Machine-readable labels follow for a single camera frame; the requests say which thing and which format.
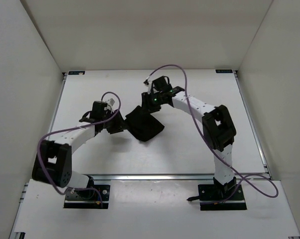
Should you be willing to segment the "black skirt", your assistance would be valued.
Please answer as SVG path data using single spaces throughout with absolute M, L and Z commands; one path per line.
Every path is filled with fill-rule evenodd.
M 164 125 L 141 106 L 137 106 L 126 115 L 124 120 L 127 130 L 139 141 L 147 142 L 164 130 Z

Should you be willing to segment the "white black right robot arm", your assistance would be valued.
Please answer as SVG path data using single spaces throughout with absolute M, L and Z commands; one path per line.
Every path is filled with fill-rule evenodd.
M 172 87 L 167 76 L 153 81 L 146 79 L 144 85 L 148 91 L 142 93 L 143 110 L 154 113 L 161 109 L 161 105 L 168 104 L 193 116 L 195 123 L 201 121 L 203 139 L 214 154 L 214 195 L 226 199 L 236 186 L 231 167 L 232 146 L 237 132 L 228 108 L 224 105 L 209 105 L 188 95 L 179 86 Z

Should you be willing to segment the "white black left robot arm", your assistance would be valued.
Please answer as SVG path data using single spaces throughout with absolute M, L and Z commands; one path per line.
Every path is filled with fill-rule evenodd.
M 92 197 L 95 192 L 93 179 L 73 171 L 72 155 L 103 130 L 117 133 L 125 129 L 120 110 L 113 109 L 114 104 L 114 99 L 95 101 L 77 126 L 43 136 L 37 145 L 32 179 L 52 185 L 61 195 L 59 188 L 77 191 L 83 198 Z

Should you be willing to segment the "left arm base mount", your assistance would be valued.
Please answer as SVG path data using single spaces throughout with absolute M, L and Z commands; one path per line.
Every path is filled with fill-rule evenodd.
M 108 209 L 111 185 L 94 183 L 95 190 L 67 192 L 63 208 L 66 209 Z

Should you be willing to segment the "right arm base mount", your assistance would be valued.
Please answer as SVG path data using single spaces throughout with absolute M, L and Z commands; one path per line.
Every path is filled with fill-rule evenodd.
M 201 211 L 243 211 L 247 205 L 240 184 L 233 185 L 230 190 L 222 192 L 213 184 L 199 184 L 198 196 L 189 197 L 188 202 L 199 201 Z

